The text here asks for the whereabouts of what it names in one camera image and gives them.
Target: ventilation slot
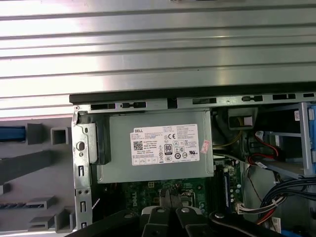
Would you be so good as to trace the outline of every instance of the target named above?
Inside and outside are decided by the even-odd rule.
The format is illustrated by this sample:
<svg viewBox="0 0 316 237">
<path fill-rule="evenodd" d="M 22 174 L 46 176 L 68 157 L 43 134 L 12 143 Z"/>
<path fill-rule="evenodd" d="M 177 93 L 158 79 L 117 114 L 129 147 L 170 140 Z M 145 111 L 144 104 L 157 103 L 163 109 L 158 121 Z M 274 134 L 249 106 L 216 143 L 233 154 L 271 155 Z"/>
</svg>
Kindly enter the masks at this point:
<svg viewBox="0 0 316 237">
<path fill-rule="evenodd" d="M 295 94 L 279 94 L 273 95 L 273 100 L 293 100 L 296 98 Z"/>
</svg>

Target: metal bracket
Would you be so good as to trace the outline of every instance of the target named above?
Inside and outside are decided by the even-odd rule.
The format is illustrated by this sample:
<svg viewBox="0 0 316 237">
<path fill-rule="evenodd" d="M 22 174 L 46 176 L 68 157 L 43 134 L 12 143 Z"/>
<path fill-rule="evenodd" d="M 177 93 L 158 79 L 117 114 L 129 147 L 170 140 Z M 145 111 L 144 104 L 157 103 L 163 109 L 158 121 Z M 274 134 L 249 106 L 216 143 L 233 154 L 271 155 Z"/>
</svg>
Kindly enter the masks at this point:
<svg viewBox="0 0 316 237">
<path fill-rule="evenodd" d="M 96 127 L 94 123 L 77 124 L 74 113 L 72 123 L 74 182 L 77 228 L 92 224 L 92 196 L 90 162 L 97 160 Z"/>
</svg>

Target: barcode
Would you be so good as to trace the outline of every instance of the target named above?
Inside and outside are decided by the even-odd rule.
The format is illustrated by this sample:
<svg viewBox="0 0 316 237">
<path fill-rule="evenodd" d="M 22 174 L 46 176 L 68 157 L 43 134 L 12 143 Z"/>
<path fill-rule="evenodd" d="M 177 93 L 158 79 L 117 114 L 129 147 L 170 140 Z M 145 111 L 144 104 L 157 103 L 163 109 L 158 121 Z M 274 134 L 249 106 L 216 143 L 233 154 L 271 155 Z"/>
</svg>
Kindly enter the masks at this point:
<svg viewBox="0 0 316 237">
<path fill-rule="evenodd" d="M 143 150 L 143 142 L 134 142 L 134 151 L 142 151 Z"/>
</svg>

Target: wire bundle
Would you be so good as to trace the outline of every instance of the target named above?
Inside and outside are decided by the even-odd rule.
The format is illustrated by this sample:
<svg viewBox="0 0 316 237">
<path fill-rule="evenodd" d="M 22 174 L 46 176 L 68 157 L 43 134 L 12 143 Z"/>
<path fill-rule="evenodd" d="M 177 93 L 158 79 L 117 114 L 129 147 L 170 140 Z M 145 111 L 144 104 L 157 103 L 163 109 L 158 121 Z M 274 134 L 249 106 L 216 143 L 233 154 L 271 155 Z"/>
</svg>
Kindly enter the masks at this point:
<svg viewBox="0 0 316 237">
<path fill-rule="evenodd" d="M 305 191 L 307 186 L 312 185 L 316 185 L 316 178 L 288 180 L 274 186 L 262 200 L 259 208 L 262 212 L 259 213 L 260 215 L 257 224 L 262 224 L 267 221 L 272 216 L 277 206 L 282 204 L 288 196 L 297 195 L 316 201 L 316 193 L 309 193 Z"/>
<path fill-rule="evenodd" d="M 241 120 L 241 118 L 237 118 L 237 119 L 238 119 L 238 121 L 239 121 L 239 124 L 242 125 L 242 120 Z M 226 143 L 226 144 L 223 144 L 223 145 L 214 145 L 213 147 L 215 147 L 215 148 L 221 148 L 221 147 L 230 146 L 230 145 L 234 144 L 235 142 L 237 142 L 237 141 L 240 139 L 241 135 L 242 135 L 242 130 L 239 131 L 239 133 L 237 134 L 237 136 L 236 136 L 232 141 L 230 141 L 230 142 L 228 142 L 228 143 Z"/>
<path fill-rule="evenodd" d="M 265 207 L 256 208 L 256 209 L 249 209 L 249 208 L 246 208 L 243 205 L 241 205 L 239 207 L 239 210 L 244 212 L 244 213 L 248 213 L 248 214 L 262 214 L 262 213 L 266 213 L 272 209 L 277 208 L 285 200 L 286 200 L 286 197 L 280 197 L 277 200 L 274 200 L 270 205 L 267 205 Z"/>
<path fill-rule="evenodd" d="M 249 152 L 249 157 L 247 158 L 247 162 L 250 165 L 256 165 L 256 163 L 252 160 L 253 157 L 262 157 L 262 158 L 269 158 L 269 159 L 275 159 L 276 157 L 279 156 L 279 152 L 277 150 L 277 148 L 275 148 L 274 146 L 265 143 L 263 140 L 261 140 L 258 136 L 256 136 L 256 133 L 254 134 L 255 139 L 261 143 L 262 145 L 265 145 L 267 147 L 270 147 L 273 150 L 273 155 L 266 155 L 266 154 L 261 154 L 261 153 L 251 153 L 250 152 L 250 147 L 249 147 L 249 135 L 247 136 L 247 148 L 248 148 L 248 152 Z"/>
</svg>

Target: screw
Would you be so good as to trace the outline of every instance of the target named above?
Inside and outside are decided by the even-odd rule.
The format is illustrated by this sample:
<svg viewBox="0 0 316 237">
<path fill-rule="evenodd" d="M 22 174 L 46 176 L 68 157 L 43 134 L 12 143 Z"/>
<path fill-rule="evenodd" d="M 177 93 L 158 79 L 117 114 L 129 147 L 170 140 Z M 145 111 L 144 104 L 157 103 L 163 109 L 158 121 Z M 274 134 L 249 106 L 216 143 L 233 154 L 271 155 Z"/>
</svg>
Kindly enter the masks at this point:
<svg viewBox="0 0 316 237">
<path fill-rule="evenodd" d="M 182 208 L 181 211 L 184 212 L 184 213 L 190 212 L 190 210 L 189 210 L 188 208 L 186 208 L 186 207 L 185 207 L 185 208 Z"/>
<path fill-rule="evenodd" d="M 223 218 L 225 217 L 225 215 L 224 215 L 223 213 L 216 213 L 216 214 L 215 214 L 215 217 L 216 217 L 217 219 L 223 219 Z"/>
</svg>

